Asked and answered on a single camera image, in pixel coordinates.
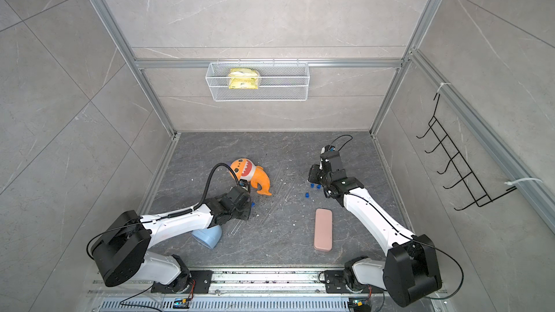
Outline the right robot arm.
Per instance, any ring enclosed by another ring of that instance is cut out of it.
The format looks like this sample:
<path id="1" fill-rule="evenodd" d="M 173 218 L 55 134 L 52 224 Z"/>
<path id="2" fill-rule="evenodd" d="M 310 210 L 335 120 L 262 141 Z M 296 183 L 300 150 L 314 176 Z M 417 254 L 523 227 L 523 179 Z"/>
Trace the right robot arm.
<path id="1" fill-rule="evenodd" d="M 327 198 L 353 214 L 374 237 L 385 260 L 357 257 L 345 263 L 345 288 L 358 293 L 366 286 L 389 293 L 406 307 L 442 288 L 442 277 L 432 240 L 417 236 L 391 217 L 358 179 L 349 177 L 341 155 L 330 145 L 322 148 L 319 163 L 309 171 L 308 182 L 319 184 Z"/>

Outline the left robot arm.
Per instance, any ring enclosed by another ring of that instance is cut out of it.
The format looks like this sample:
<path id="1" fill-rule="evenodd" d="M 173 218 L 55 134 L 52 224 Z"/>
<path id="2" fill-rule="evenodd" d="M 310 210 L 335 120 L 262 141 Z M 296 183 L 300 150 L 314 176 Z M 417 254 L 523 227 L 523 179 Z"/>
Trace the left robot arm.
<path id="1" fill-rule="evenodd" d="M 247 189 L 234 186 L 227 193 L 209 198 L 202 205 L 158 215 L 123 212 L 87 245 L 106 287 L 129 280 L 151 281 L 153 293 L 181 293 L 193 285 L 193 277 L 183 259 L 150 251 L 170 238 L 211 229 L 233 219 L 248 220 L 251 198 Z"/>

